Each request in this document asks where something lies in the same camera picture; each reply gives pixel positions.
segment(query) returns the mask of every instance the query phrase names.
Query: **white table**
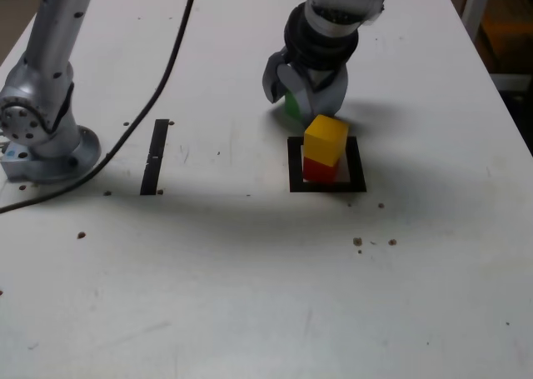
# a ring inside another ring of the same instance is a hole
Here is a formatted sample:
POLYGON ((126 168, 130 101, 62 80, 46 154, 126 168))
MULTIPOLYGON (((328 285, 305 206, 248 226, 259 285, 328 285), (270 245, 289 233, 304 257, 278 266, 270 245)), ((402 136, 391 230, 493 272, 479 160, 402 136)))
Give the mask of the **white table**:
MULTIPOLYGON (((352 196, 288 191, 291 133, 261 77, 298 3, 196 0, 167 89, 105 172, 0 217, 2 379, 533 375, 533 161, 450 0, 387 0, 361 30, 340 113, 368 188, 352 196), (140 197, 158 118, 176 123, 164 194, 140 197)), ((93 0, 74 111, 104 151, 184 4, 93 0)), ((0 203, 43 191, 18 188, 0 203)))

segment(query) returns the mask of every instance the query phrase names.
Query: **stacked cubes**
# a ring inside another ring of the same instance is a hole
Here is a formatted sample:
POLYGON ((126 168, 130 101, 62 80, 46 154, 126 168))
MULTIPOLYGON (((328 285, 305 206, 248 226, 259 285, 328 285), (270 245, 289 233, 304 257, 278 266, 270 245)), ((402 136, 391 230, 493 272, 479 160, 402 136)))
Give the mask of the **stacked cubes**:
POLYGON ((319 115, 303 140, 303 177, 310 182, 333 183, 346 149, 348 125, 319 115))

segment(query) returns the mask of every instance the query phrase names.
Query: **black cable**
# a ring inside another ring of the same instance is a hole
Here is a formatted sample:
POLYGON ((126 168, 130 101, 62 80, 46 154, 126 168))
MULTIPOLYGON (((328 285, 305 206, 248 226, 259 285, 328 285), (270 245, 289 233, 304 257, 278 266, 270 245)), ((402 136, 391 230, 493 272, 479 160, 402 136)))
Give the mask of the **black cable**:
POLYGON ((74 182, 72 185, 68 185, 67 187, 63 188, 62 190, 59 190, 57 192, 52 192, 50 194, 46 194, 44 196, 35 197, 31 200, 26 200, 25 202, 17 202, 14 204, 11 204, 9 206, 0 207, 0 214, 4 214, 6 212, 18 210, 19 208, 34 206, 36 204, 40 204, 42 202, 47 202, 49 200, 52 200, 53 198, 62 196, 63 194, 66 194, 68 192, 71 192, 73 190, 78 189, 80 186, 84 185, 85 183, 89 182, 91 179, 93 179, 100 171, 115 157, 115 155, 118 153, 118 151, 122 148, 126 140, 132 135, 133 131, 137 129, 139 124, 142 122, 142 120, 148 115, 154 104, 156 103, 159 96, 161 96, 161 93, 163 92, 163 89, 167 85, 168 78, 170 77, 172 73, 172 69, 174 68, 174 63, 176 62, 177 54, 180 50, 180 46, 182 45, 183 37, 185 35, 185 29, 187 27, 187 23, 189 21, 189 17, 191 16, 191 10, 192 10, 192 4, 194 3, 194 0, 187 0, 187 5, 185 6, 185 11, 183 12, 183 18, 182 23, 180 24, 179 31, 177 33, 176 41, 174 42, 174 48, 172 49, 172 54, 170 56, 170 59, 168 60, 167 68, 165 69, 165 72, 163 73, 163 77, 161 81, 159 82, 159 85, 157 86, 156 91, 153 93, 152 97, 148 101, 147 105, 141 110, 139 115, 135 118, 135 120, 132 122, 132 124, 129 126, 129 128, 124 132, 124 134, 118 139, 117 144, 112 148, 112 150, 104 157, 103 160, 100 161, 98 165, 96 165, 92 171, 90 171, 85 177, 82 177, 78 181, 74 182))

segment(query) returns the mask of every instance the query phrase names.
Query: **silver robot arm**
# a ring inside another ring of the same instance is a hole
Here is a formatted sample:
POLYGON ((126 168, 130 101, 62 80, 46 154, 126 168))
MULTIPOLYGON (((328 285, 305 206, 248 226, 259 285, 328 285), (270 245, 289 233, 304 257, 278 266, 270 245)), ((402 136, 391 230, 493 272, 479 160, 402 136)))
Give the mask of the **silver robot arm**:
POLYGON ((309 125, 334 116, 348 87, 346 62, 359 42, 357 29, 375 19, 385 0, 307 0, 285 27, 285 47, 268 60, 263 89, 270 102, 286 99, 286 111, 309 125))
POLYGON ((0 92, 10 143, 1 164, 10 181, 61 182, 100 157, 97 136, 72 115, 69 58, 91 0, 41 0, 26 52, 0 92))
MULTIPOLYGON (((0 122, 10 143, 0 160, 8 180, 62 182, 97 162, 94 132, 72 115, 69 62, 91 0, 41 0, 26 52, 0 92, 0 122)), ((334 115, 346 95, 346 62, 358 43, 357 28, 381 12, 384 0, 307 0, 289 17, 285 47, 272 55, 263 87, 271 102, 304 124, 334 115)))

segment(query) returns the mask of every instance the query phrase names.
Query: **red cube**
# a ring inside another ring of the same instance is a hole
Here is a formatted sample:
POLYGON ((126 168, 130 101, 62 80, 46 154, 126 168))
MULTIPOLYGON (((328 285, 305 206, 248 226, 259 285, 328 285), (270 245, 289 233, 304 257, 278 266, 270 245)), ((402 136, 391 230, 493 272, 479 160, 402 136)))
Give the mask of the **red cube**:
POLYGON ((303 158, 303 178, 309 182, 333 183, 339 170, 339 162, 329 167, 310 158, 303 158))

